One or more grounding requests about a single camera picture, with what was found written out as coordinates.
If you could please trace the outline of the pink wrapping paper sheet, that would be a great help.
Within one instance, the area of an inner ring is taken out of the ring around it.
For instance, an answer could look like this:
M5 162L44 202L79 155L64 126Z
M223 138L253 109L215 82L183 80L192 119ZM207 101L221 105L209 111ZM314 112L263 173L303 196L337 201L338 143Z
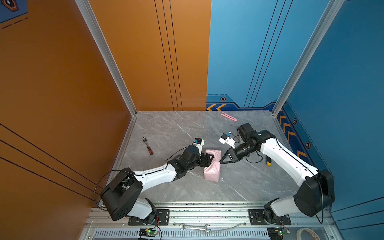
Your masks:
M206 154L213 155L213 160L209 167L204 168L204 178L207 181L218 183L220 180L222 152L220 150L206 150Z

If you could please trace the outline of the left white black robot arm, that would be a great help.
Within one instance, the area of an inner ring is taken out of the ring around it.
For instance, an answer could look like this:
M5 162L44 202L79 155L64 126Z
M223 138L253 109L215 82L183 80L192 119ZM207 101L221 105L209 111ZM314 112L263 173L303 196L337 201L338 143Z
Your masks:
M181 155L158 168L141 172L125 168L102 190L101 200L113 221L133 217L145 224L153 224L157 221L158 211L148 198L140 198L141 193L179 180L196 167L209 167L213 159L214 155L204 154L197 146L189 145Z

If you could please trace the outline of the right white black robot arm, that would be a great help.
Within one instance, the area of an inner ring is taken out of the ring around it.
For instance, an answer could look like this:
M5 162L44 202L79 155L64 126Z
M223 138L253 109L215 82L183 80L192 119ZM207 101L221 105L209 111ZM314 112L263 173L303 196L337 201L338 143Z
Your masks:
M313 217L335 202L334 176L320 171L294 155L269 131L241 133L243 143L230 147L221 158L221 164L236 163L251 153L260 152L277 163L299 186L291 197L274 199L264 206L263 219L274 225L284 216L302 213Z

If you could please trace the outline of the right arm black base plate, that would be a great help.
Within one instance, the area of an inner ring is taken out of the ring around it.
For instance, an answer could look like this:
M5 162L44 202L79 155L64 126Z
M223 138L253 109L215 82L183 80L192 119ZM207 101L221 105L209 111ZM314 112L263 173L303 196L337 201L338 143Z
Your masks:
M265 209L249 209L249 219L253 226L266 226L266 225L291 225L291 219L289 215L282 217L276 216L270 210Z

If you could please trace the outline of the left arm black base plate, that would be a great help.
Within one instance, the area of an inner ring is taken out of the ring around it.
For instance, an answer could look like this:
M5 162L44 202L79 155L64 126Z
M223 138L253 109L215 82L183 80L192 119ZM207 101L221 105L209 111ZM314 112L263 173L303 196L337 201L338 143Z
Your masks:
M159 209L155 214L150 214L144 220L141 220L137 217L129 217L129 226L167 226L170 220L170 210L169 209Z

